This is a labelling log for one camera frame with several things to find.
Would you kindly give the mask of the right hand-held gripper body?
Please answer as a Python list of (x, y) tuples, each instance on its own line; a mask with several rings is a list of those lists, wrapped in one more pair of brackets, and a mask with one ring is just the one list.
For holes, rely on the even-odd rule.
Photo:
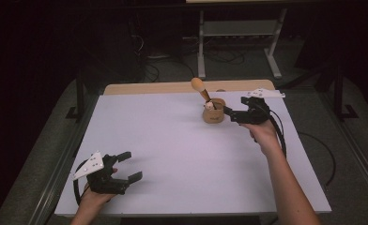
[(265, 88), (258, 88), (248, 93), (246, 98), (251, 99), (251, 103), (246, 111), (235, 111), (237, 113), (237, 123), (260, 125), (268, 120), (273, 121), (271, 109), (266, 103), (266, 98), (285, 98), (285, 94), (278, 91), (271, 91)]

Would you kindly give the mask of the white metal stand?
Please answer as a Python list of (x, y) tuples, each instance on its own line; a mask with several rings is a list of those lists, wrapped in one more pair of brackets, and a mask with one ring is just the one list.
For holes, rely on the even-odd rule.
[(206, 21), (205, 12), (201, 10), (199, 13), (197, 77), (200, 79), (206, 77), (204, 38), (271, 36), (272, 41), (269, 47), (264, 49), (264, 53), (273, 77), (281, 79), (283, 75), (274, 58), (274, 52), (284, 26), (286, 13), (287, 9), (283, 8), (276, 20)]

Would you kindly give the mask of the black metal stand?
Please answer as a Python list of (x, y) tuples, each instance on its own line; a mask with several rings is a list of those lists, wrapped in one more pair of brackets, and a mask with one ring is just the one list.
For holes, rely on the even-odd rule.
[(343, 104), (343, 91), (344, 74), (341, 68), (337, 67), (333, 89), (333, 111), (337, 118), (342, 122), (349, 118), (358, 118), (358, 114), (351, 105)]
[(84, 82), (82, 71), (79, 70), (76, 74), (76, 106), (70, 107), (66, 115), (67, 119), (75, 119), (79, 122), (84, 115)]

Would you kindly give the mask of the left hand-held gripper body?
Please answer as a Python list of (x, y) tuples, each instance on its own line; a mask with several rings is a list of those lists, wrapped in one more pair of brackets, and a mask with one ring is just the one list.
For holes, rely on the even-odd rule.
[(73, 175), (76, 182), (86, 177), (91, 189), (98, 193), (124, 194), (130, 186), (128, 179), (113, 178), (114, 165), (118, 162), (117, 155), (105, 155), (96, 152), (89, 159), (83, 161)]

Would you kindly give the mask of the person's right hand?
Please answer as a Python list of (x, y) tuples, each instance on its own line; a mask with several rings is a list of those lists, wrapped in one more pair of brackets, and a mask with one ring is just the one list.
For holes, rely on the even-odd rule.
[(267, 158), (283, 153), (276, 129), (270, 121), (260, 125), (241, 124), (241, 126), (249, 130), (251, 137), (260, 145), (261, 151)]

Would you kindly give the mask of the brown round brush holder cup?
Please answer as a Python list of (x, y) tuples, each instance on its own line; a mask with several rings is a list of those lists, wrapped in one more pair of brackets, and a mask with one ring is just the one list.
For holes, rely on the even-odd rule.
[(223, 107), (225, 106), (225, 101), (222, 98), (213, 98), (212, 102), (216, 106), (216, 110), (206, 110), (204, 105), (202, 117), (208, 124), (218, 124), (224, 119)]

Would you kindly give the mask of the person's left hand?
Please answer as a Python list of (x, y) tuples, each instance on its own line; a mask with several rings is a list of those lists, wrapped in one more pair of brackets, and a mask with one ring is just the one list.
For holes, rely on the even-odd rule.
[(91, 189), (88, 183), (84, 186), (84, 191), (80, 196), (80, 206), (84, 207), (102, 207), (108, 203), (115, 194), (98, 193)]

